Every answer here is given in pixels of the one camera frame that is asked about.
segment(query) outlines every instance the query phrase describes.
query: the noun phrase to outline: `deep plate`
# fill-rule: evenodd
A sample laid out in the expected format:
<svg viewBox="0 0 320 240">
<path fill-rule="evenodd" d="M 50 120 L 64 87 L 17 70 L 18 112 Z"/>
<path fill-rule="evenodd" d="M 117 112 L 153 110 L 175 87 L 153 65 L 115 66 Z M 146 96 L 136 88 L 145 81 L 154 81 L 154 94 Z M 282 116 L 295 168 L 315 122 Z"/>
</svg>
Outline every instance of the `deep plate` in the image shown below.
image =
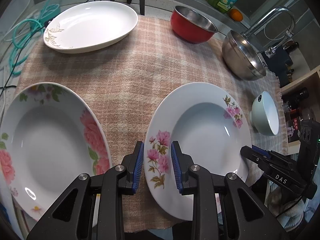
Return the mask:
<svg viewBox="0 0 320 240">
<path fill-rule="evenodd" d="M 122 40 L 138 23 L 129 6 L 111 1 L 79 4 L 55 17 L 44 31 L 44 43 L 63 53 L 89 52 Z"/>
<path fill-rule="evenodd" d="M 0 148 L 7 185 L 36 220 L 79 174 L 103 174 L 112 166 L 93 112 L 72 90 L 51 82 L 15 97 L 1 125 Z"/>
<path fill-rule="evenodd" d="M 170 156 L 170 145 L 175 140 L 194 163 L 223 176 L 234 172 L 245 181 L 248 167 L 240 149 L 252 146 L 250 130 L 238 103 L 223 89 L 209 83 L 183 85 L 157 108 L 145 139 L 147 184 L 166 212 L 192 220 L 193 196 L 180 195 L 175 183 Z"/>
</svg>

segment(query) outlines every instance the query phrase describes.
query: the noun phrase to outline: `plaid tablecloth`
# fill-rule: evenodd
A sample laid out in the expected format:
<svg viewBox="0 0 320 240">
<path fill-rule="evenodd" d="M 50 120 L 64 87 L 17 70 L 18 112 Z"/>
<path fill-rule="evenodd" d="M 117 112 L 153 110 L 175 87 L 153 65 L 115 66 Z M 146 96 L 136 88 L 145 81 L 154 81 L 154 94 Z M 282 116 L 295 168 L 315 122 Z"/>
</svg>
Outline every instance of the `plaid tablecloth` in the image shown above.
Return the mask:
<svg viewBox="0 0 320 240">
<path fill-rule="evenodd" d="M 72 89 L 97 116 L 116 165 L 124 155 L 132 153 L 137 140 L 144 141 L 154 111 L 175 88 L 197 81 L 215 84 L 238 102 L 249 124 L 252 102 L 266 90 L 277 105 L 279 134 L 263 136 L 249 125 L 252 144 L 286 154 L 278 79 L 269 71 L 257 81 L 237 79 L 223 61 L 221 45 L 214 38 L 190 44 L 172 32 L 169 22 L 139 16 L 138 25 L 126 38 L 94 52 L 61 54 L 40 39 L 25 63 L 17 92 L 41 81 Z M 247 184 L 252 185 L 261 174 L 251 163 Z M 167 228 L 179 222 L 155 202 L 143 173 L 137 194 L 123 197 L 123 216 L 126 232 Z"/>
</svg>

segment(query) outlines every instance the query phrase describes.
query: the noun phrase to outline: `chrome faucet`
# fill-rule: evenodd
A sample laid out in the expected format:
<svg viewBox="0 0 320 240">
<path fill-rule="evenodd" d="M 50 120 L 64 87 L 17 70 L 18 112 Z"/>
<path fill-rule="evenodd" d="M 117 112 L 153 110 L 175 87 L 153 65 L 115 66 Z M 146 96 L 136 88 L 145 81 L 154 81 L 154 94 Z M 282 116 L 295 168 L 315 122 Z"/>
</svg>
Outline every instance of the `chrome faucet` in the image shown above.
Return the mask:
<svg viewBox="0 0 320 240">
<path fill-rule="evenodd" d="M 291 18 L 291 24 L 290 27 L 286 30 L 286 33 L 284 35 L 284 38 L 275 46 L 270 47 L 265 51 L 265 53 L 268 55 L 268 57 L 271 57 L 275 52 L 276 49 L 279 48 L 281 45 L 283 45 L 287 39 L 291 38 L 293 35 L 293 30 L 296 26 L 296 21 L 294 19 L 292 11 L 290 11 L 287 7 L 283 6 L 277 6 L 274 7 L 270 12 L 268 12 L 265 16 L 263 16 L 260 20 L 258 20 L 253 26 L 251 26 L 247 31 L 242 33 L 242 36 L 245 39 L 248 39 L 250 36 L 252 36 L 259 28 L 261 28 L 263 25 L 269 23 L 274 18 L 276 18 L 280 13 L 287 13 L 290 15 Z"/>
</svg>

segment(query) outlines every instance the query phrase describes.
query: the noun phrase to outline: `floral plate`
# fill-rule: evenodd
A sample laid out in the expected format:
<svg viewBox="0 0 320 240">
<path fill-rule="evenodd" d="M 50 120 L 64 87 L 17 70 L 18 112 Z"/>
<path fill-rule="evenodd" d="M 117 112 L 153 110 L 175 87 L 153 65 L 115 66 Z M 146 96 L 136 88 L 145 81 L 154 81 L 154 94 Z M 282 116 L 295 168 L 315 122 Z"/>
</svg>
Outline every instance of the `floral plate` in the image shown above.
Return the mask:
<svg viewBox="0 0 320 240">
<path fill-rule="evenodd" d="M 94 113 L 60 84 L 41 82 L 20 92 L 4 116 L 0 134 L 5 181 L 35 220 L 79 174 L 103 174 L 112 166 Z"/>
<path fill-rule="evenodd" d="M 240 156 L 251 147 L 247 120 L 239 104 L 223 89 L 204 82 L 185 84 L 158 106 L 144 144 L 144 172 L 150 192 L 169 214 L 192 220 L 193 196 L 179 194 L 172 167 L 170 145 L 178 141 L 183 153 L 210 172 L 234 172 L 243 181 L 248 166 Z M 221 211 L 216 194 L 218 212 Z"/>
</svg>

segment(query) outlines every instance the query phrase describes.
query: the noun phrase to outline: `metal bowl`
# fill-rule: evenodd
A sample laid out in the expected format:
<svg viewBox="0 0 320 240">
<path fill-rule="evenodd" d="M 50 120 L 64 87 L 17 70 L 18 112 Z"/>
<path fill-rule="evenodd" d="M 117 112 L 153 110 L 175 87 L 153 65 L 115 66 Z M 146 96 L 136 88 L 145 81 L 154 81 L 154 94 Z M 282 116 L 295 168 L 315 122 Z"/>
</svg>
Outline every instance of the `metal bowl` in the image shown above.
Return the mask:
<svg viewBox="0 0 320 240">
<path fill-rule="evenodd" d="M 234 30 L 224 38 L 222 55 L 230 70 L 243 80 L 257 80 L 266 76 L 265 63 L 250 43 Z"/>
<path fill-rule="evenodd" d="M 177 5 L 174 7 L 174 10 L 183 18 L 185 18 L 189 22 L 192 22 L 194 25 L 197 25 L 201 29 L 204 29 L 211 33 L 216 33 L 218 31 L 217 27 L 208 18 L 204 17 L 194 10 L 191 10 L 188 7 Z"/>
<path fill-rule="evenodd" d="M 209 19 L 180 5 L 174 7 L 170 23 L 177 35 L 192 43 L 208 41 L 218 31 Z"/>
</svg>

